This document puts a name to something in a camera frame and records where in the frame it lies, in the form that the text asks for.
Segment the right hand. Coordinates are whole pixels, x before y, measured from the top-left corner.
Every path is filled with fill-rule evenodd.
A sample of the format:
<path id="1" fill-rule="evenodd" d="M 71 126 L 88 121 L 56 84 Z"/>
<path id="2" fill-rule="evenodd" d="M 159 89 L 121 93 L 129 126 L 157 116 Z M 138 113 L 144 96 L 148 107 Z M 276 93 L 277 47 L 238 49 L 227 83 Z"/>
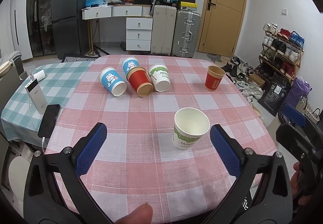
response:
<path id="1" fill-rule="evenodd" d="M 290 185 L 291 185 L 291 191 L 292 191 L 292 198 L 295 199 L 300 191 L 299 191 L 299 187 L 298 187 L 298 178 L 301 174 L 301 170 L 300 170 L 300 162 L 296 162 L 293 166 L 294 170 L 296 171 L 294 173 L 294 175 L 292 176 L 291 180 L 290 180 Z M 294 209 L 294 212 L 298 211 L 298 208 L 300 206 L 304 206 L 306 205 L 311 199 L 311 195 L 309 196 L 302 196 L 301 198 L 299 198 L 298 200 L 298 206 Z"/>

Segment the left hand thumb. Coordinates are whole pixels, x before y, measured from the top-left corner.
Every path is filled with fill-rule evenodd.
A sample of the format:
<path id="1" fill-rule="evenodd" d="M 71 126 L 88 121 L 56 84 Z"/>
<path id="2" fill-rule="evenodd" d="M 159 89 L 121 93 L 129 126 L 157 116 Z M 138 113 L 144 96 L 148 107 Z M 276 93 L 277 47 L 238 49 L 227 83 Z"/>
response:
<path id="1" fill-rule="evenodd" d="M 132 213 L 118 219 L 115 224 L 150 224 L 153 216 L 153 208 L 148 204 L 142 204 Z"/>

